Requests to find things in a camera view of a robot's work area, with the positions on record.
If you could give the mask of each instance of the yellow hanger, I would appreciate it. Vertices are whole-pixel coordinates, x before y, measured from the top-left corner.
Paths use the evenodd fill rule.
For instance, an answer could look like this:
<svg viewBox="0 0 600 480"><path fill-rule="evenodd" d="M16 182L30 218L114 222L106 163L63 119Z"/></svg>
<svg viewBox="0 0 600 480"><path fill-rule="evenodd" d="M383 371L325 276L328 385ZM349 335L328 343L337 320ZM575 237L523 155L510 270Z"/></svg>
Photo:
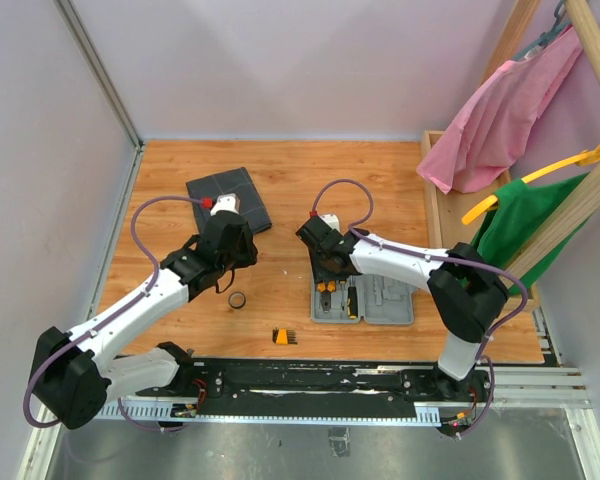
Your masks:
<svg viewBox="0 0 600 480"><path fill-rule="evenodd" d="M580 167L585 165L591 165L592 163L596 163L600 161L600 144L595 148L595 150L584 150L582 153L578 155L574 155L573 157L565 158L564 160L560 160L558 162L552 163L551 165L547 165L539 170L536 170L529 175L522 177L522 181L524 183L533 182L544 175L555 172L567 165L576 164ZM489 195L487 198L478 203L475 207L469 210L464 217L462 217L462 223L465 225L469 225L476 218L482 215L484 212L495 210L498 208L496 205L498 203L498 197L495 195Z"/></svg>

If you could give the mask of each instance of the clothes hanger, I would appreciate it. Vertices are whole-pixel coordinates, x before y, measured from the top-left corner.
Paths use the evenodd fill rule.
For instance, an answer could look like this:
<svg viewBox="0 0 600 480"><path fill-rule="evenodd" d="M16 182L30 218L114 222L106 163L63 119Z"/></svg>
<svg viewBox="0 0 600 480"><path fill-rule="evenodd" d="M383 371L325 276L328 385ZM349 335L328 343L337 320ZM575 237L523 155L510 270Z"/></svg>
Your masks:
<svg viewBox="0 0 600 480"><path fill-rule="evenodd" d="M514 57L513 60L518 62L524 58L524 56L529 53L532 49L537 46L541 46L545 48L551 42L553 42L560 34L564 31L565 28L571 25L570 21L563 22L567 11L564 8L564 0L560 0L555 10L553 11L553 16L555 21L553 25L549 29L548 32L542 32L540 36L531 42L529 45L520 50Z"/></svg>
<svg viewBox="0 0 600 480"><path fill-rule="evenodd" d="M530 173L529 175L525 175L521 178L524 183L533 182L540 177L548 175L549 173L555 172L567 165L573 165L574 163L579 167L583 167L585 165L591 165L592 163L596 163L600 161L600 144L594 150L584 150L582 153L578 155L574 155L573 157L565 158L564 160L560 160L558 162L552 163L551 165L547 165L535 172ZM469 210L464 217L462 217L462 223L464 225L469 225L476 218L482 215L485 212L495 210L498 203L498 197L495 195L489 195L487 198L478 203L475 207Z"/></svg>

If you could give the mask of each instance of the robotic arm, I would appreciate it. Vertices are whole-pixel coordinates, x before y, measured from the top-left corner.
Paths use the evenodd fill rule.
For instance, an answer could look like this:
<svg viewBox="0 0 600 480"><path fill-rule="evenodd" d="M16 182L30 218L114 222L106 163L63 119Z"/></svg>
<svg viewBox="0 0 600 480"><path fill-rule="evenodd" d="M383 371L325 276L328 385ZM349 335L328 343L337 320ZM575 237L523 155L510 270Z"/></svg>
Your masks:
<svg viewBox="0 0 600 480"><path fill-rule="evenodd" d="M357 230L359 236L351 232L342 235L334 228L337 221L333 218L312 216L297 232L309 249L316 283L375 274L431 293L449 330L437 363L441 375L436 386L443 392L456 390L473 371L484 335L509 297L507 288L495 273L431 258L455 257L484 263L470 245L429 249L390 242L365 230ZM419 252L424 258L399 253L392 246Z"/></svg>
<svg viewBox="0 0 600 480"><path fill-rule="evenodd" d="M193 380L193 359L173 343L143 355L115 357L164 315L192 301L226 272L255 265L258 250L247 221L238 214L235 195L218 198L200 235L160 263L158 280L150 278L105 312L62 333L52 327L38 339L31 376L60 348L88 338L54 361L36 382L33 393L69 429L89 422L108 402L150 387L178 394ZM98 328L114 312L123 313Z"/></svg>

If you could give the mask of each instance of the black folded cloth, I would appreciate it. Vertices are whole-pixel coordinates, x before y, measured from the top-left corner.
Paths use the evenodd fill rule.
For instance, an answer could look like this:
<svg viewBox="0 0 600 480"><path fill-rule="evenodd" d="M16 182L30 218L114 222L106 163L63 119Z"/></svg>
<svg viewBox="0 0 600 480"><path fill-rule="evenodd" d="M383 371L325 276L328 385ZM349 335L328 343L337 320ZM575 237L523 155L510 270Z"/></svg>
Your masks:
<svg viewBox="0 0 600 480"><path fill-rule="evenodd" d="M187 182L187 192L189 192L190 198L211 197L214 201L220 195L235 193L240 199L239 213L247 220L254 234L271 228L271 219L267 209L262 203L249 172L244 167L191 180ZM194 205L193 216L198 225L198 231L201 232L211 213L201 205Z"/></svg>

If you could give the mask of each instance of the black ring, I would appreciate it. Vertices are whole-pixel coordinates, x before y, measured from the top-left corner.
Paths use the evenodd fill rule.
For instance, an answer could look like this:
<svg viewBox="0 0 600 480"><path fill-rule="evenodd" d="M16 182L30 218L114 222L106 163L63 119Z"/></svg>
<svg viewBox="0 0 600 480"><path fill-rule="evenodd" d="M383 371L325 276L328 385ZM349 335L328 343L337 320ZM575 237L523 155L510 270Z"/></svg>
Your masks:
<svg viewBox="0 0 600 480"><path fill-rule="evenodd" d="M247 297L242 292L233 292L229 295L229 306L240 310L247 304Z"/></svg>

